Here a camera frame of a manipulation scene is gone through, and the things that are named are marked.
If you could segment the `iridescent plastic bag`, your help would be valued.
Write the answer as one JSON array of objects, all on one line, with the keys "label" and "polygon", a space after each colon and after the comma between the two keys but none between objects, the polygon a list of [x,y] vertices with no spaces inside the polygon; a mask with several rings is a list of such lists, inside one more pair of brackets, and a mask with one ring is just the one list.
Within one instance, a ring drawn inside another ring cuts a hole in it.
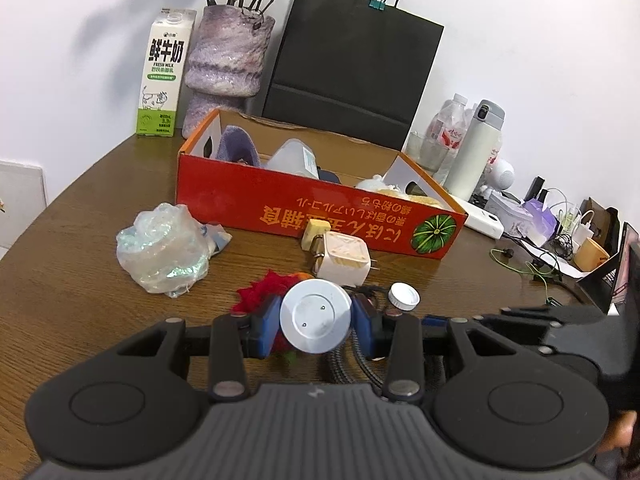
[{"label": "iridescent plastic bag", "polygon": [[231,240],[219,224],[195,220],[187,206],[161,203],[116,235],[116,258],[149,294],[177,298],[206,278],[209,260]]}]

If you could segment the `red artificial rose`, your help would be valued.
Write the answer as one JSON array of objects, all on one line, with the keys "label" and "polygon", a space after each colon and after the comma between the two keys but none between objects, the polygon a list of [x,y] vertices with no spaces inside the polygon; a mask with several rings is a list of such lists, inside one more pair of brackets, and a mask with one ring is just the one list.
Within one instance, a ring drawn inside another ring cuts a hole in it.
[{"label": "red artificial rose", "polygon": [[241,348],[249,359],[262,360],[293,351],[280,327],[280,310],[285,294],[305,273],[277,274],[269,270],[258,281],[238,290],[239,302],[231,308],[240,334]]}]

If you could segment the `yellow white plush toy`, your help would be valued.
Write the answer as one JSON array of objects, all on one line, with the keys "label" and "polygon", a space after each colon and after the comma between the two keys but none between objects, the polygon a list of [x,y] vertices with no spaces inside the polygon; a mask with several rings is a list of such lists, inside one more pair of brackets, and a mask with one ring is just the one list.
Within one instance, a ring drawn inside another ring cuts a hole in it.
[{"label": "yellow white plush toy", "polygon": [[399,198],[400,200],[408,200],[409,202],[444,209],[445,206],[436,198],[426,195],[414,195],[402,192],[400,187],[394,184],[387,184],[383,181],[383,177],[375,174],[372,178],[364,179],[355,185],[357,190],[382,194],[388,197]]}]

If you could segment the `pink wall charger plug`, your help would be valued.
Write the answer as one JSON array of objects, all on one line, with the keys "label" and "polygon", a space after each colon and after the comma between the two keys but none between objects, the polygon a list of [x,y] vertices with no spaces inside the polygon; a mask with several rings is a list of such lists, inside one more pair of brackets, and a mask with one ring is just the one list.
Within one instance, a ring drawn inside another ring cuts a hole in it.
[{"label": "pink wall charger plug", "polygon": [[360,286],[372,270],[378,270],[378,262],[360,237],[328,231],[314,238],[310,253],[311,274],[340,286]]}]

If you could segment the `clear cotton swab box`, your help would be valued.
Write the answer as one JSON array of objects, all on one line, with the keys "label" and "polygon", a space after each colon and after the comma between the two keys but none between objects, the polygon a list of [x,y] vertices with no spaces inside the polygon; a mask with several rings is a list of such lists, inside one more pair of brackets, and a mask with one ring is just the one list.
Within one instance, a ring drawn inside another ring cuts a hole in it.
[{"label": "clear cotton swab box", "polygon": [[265,168],[294,174],[294,176],[319,179],[316,156],[303,141],[288,139],[265,162]]}]

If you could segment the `red orange cardboard box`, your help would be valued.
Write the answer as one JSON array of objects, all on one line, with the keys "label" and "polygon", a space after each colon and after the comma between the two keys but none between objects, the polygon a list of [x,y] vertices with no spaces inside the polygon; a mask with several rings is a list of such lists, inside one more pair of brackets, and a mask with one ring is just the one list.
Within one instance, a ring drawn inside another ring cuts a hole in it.
[{"label": "red orange cardboard box", "polygon": [[[288,139],[303,141],[314,152],[317,167],[332,171],[341,183],[216,160],[228,125],[250,135],[262,162]],[[375,174],[407,194],[436,198],[445,208],[355,188]],[[176,201],[203,223],[301,237],[307,222],[316,218],[337,232],[362,238],[373,250],[431,259],[446,255],[466,220],[456,201],[404,153],[231,110],[209,113],[182,144]]]}]

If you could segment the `purple knitted cloth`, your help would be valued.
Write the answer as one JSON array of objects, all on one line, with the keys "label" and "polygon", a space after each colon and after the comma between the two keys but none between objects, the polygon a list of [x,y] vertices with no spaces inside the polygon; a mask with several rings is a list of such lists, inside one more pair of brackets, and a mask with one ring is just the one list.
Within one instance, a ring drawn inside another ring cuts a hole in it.
[{"label": "purple knitted cloth", "polygon": [[221,133],[215,159],[260,167],[260,158],[253,139],[243,128],[234,125],[228,125]]}]

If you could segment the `orange cup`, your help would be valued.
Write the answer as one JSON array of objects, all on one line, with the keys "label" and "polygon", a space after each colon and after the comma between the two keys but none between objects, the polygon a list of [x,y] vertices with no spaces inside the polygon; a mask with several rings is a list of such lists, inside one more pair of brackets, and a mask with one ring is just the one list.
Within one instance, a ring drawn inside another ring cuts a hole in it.
[{"label": "orange cup", "polygon": [[610,258],[610,255],[592,238],[587,238],[574,255],[575,266],[582,272],[591,272]]}]

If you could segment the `white power bank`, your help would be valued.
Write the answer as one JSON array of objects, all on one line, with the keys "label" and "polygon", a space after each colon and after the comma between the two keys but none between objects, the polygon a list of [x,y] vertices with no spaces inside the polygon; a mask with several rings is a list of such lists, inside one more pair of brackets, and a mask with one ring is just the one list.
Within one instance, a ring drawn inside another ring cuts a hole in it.
[{"label": "white power bank", "polygon": [[459,197],[454,196],[454,200],[466,213],[464,225],[467,228],[483,234],[492,240],[498,240],[502,237],[504,227],[494,214],[466,202]]}]

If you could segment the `dark blue zip case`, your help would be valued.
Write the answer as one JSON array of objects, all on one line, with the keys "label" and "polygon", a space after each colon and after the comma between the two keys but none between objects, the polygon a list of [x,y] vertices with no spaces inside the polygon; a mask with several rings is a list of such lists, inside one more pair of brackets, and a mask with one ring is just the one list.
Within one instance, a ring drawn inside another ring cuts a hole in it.
[{"label": "dark blue zip case", "polygon": [[321,181],[324,182],[331,182],[336,184],[341,183],[340,178],[337,177],[336,174],[334,174],[332,171],[322,170],[321,168],[318,169],[318,177]]}]

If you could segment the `white round charger puck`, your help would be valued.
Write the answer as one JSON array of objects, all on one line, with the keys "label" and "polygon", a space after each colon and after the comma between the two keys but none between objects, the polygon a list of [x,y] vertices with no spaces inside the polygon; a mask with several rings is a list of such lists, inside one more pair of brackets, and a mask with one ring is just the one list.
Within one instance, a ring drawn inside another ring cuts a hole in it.
[{"label": "white round charger puck", "polygon": [[330,352],[349,333],[351,307],[352,300],[343,287],[320,278],[301,281],[282,299],[280,329],[285,339],[301,352]]}]

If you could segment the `purple tissue pack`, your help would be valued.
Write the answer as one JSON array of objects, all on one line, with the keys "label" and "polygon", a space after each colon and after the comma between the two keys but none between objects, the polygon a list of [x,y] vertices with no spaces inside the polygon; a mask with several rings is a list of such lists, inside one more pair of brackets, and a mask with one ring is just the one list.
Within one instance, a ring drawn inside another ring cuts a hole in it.
[{"label": "purple tissue pack", "polygon": [[532,217],[527,230],[528,239],[537,247],[544,246],[554,235],[558,220],[551,210],[536,198],[526,200],[523,208]]}]

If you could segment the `clear drinking glass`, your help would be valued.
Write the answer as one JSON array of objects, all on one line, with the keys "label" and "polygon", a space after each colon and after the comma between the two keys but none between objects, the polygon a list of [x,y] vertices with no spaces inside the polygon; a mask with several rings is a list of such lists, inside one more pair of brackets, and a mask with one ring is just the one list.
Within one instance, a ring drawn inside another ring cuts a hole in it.
[{"label": "clear drinking glass", "polygon": [[447,149],[430,136],[421,136],[410,131],[406,143],[406,154],[431,174],[439,170]]}]

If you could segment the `small white bottle cap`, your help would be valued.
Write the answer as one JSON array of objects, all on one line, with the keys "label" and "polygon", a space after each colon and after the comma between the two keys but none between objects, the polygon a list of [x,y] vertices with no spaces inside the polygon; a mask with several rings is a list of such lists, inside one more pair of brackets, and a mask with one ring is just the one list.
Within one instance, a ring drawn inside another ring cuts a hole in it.
[{"label": "small white bottle cap", "polygon": [[390,285],[388,301],[398,310],[410,312],[420,304],[420,294],[409,284],[396,282]]}]

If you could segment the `yellow sponge cube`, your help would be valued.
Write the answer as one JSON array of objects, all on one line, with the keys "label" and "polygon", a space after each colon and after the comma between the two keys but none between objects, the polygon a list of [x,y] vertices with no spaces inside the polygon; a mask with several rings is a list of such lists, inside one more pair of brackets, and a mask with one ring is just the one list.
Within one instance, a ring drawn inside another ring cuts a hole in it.
[{"label": "yellow sponge cube", "polygon": [[325,232],[328,232],[330,229],[331,225],[326,220],[310,219],[307,222],[302,239],[300,240],[300,247],[304,252],[308,252],[314,239],[317,236],[323,235]]}]

